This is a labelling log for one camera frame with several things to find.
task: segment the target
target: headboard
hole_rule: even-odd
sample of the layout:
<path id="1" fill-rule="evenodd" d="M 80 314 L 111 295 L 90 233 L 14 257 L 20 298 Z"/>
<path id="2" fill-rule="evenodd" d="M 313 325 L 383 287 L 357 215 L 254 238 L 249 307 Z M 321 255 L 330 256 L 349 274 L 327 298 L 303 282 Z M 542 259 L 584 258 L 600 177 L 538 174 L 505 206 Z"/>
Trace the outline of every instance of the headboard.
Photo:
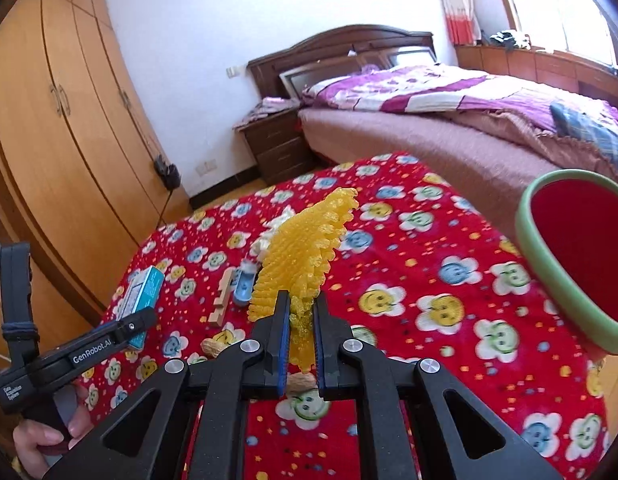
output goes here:
<path id="1" fill-rule="evenodd" d="M 426 50 L 435 60 L 430 32 L 409 32 L 385 25 L 347 25 L 253 59 L 247 69 L 261 97 L 298 97 L 306 84 L 347 75 L 365 64 L 390 68 L 394 65 L 391 56 L 395 57 L 398 49 L 401 54 Z"/>

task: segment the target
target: purple and white blanket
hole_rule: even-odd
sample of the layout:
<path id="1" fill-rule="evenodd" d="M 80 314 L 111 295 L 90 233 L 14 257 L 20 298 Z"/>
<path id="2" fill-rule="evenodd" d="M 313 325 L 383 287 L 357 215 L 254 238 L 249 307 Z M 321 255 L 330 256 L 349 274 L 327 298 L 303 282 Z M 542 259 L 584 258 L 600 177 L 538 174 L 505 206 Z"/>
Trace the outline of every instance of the purple and white blanket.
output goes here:
<path id="1" fill-rule="evenodd" d="M 472 115 L 489 114 L 503 121 L 492 128 L 477 126 L 486 133 L 525 145 L 563 168 L 598 171 L 618 182 L 618 165 L 599 152 L 600 145 L 557 132 L 550 105 L 561 103 L 617 137 L 618 110 L 544 84 L 457 66 L 400 66 L 322 81 L 305 90 L 305 98 L 314 106 L 340 110 L 446 112 L 446 118 L 463 124 Z"/>

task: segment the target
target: human hand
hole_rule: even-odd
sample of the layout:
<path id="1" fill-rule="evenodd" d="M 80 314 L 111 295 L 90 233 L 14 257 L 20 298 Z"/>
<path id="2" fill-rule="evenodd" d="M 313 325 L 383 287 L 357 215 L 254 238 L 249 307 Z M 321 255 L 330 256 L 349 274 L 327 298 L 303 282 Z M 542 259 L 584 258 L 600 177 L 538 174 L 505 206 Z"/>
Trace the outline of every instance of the human hand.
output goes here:
<path id="1" fill-rule="evenodd" d="M 87 389 L 76 384 L 76 394 L 80 401 L 87 398 Z M 78 402 L 78 409 L 73 413 L 67 429 L 73 437 L 69 449 L 75 446 L 93 428 L 89 410 L 83 402 Z M 55 446 L 62 441 L 62 433 L 54 428 L 34 420 L 25 419 L 13 430 L 13 443 L 22 467 L 32 478 L 40 479 L 49 471 L 49 465 L 44 460 L 38 446 Z"/>

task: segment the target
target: green rim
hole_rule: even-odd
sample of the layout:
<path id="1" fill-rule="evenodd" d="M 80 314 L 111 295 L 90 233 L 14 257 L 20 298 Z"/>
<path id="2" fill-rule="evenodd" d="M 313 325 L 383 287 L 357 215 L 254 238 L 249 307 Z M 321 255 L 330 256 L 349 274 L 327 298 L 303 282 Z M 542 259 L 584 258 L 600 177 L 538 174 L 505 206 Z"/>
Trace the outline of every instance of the green rim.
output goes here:
<path id="1" fill-rule="evenodd" d="M 516 213 L 518 246 L 535 274 L 561 309 L 590 341 L 618 355 L 618 322 L 603 312 L 567 274 L 543 240 L 531 214 L 531 199 L 543 187 L 559 180 L 587 180 L 618 196 L 618 184 L 585 170 L 558 170 L 537 178 L 523 193 Z"/>

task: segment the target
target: pink bed sheet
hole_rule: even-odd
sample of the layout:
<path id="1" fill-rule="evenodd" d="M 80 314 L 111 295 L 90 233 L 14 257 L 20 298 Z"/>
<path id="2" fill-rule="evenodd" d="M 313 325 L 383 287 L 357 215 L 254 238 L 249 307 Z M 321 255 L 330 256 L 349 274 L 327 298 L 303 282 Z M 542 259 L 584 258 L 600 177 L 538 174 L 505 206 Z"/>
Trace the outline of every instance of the pink bed sheet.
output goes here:
<path id="1" fill-rule="evenodd" d="M 558 167 L 530 150 L 468 126 L 428 116 L 306 108 L 307 142 L 338 163 L 406 150 L 446 179 L 505 236 L 525 188 Z"/>

